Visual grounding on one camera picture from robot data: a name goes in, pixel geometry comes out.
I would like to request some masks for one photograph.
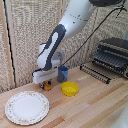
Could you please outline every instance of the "small yellow bowl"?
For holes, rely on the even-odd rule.
[[[74,96],[76,95],[77,91],[79,90],[79,86],[74,82],[64,82],[61,84],[62,92],[66,96]]]

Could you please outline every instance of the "woven wall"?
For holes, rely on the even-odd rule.
[[[68,6],[70,0],[63,1],[62,6],[62,13],[64,13],[66,7]],[[85,27],[82,29],[81,32],[79,32],[77,35],[73,36],[72,38],[67,39],[64,41],[60,46],[59,49],[63,50],[66,55],[66,60],[73,55],[73,53],[76,52],[76,50],[84,43],[84,41],[87,39],[87,37],[91,34],[93,30],[93,25],[95,22],[97,9],[94,11],[92,16],[90,17],[90,20],[85,25]],[[76,66],[80,66],[82,63],[85,63],[86,61],[86,52],[87,52],[87,44],[83,46],[83,48],[65,65],[69,68],[73,68]]]
[[[39,44],[47,42],[58,23],[59,0],[8,0],[6,5],[18,87],[32,82]]]
[[[100,24],[100,22],[112,9],[114,8],[98,9],[95,28]],[[98,41],[111,37],[125,39],[126,33],[128,31],[128,13],[122,11],[120,15],[116,18],[118,12],[119,11],[117,10],[116,12],[112,13],[92,37],[89,45],[89,50],[86,56],[88,61],[91,60],[92,54],[96,52]]]
[[[0,0],[0,93],[14,88],[3,1]]]

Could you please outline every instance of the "black cable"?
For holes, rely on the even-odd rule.
[[[114,11],[116,10],[124,10],[124,11],[127,11],[125,8],[121,7],[121,8],[115,8],[113,9],[105,18],[104,20],[98,25],[98,27],[92,32],[92,34],[87,38],[87,40],[80,46],[80,48],[68,59],[66,60],[61,66],[63,66],[64,64],[66,64],[73,56],[75,56],[77,54],[77,52],[83,47],[83,45],[86,44],[86,42],[91,38],[91,36],[97,31],[97,29],[104,23],[104,21],[109,17],[109,15],[111,13],[113,13]]]

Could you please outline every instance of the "plate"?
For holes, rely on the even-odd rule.
[[[25,91],[11,97],[5,106],[7,118],[20,125],[41,121],[49,112],[49,101],[41,93]]]

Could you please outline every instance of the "wooden table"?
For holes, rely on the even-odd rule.
[[[80,87],[73,97],[61,92],[61,83],[56,79],[50,91],[31,83],[0,94],[0,128],[109,128],[128,101],[128,80],[125,78],[120,77],[106,85],[77,67],[69,70],[68,80]],[[48,98],[50,111],[39,123],[20,126],[7,119],[4,112],[6,102],[22,91],[36,91]]]

